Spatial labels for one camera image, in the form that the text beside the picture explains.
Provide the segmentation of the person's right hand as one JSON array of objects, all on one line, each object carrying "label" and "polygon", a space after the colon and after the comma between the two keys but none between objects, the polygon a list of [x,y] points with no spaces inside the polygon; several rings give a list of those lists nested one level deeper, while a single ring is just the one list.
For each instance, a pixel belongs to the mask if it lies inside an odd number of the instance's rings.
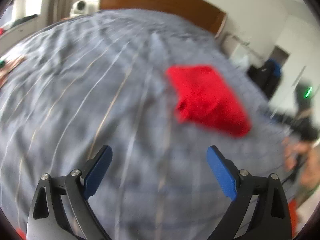
[{"label": "person's right hand", "polygon": [[297,164],[296,157],[302,157],[303,164],[299,172],[299,184],[308,190],[316,188],[319,184],[319,140],[316,142],[293,142],[286,137],[284,146],[284,161],[287,171],[292,171]]}]

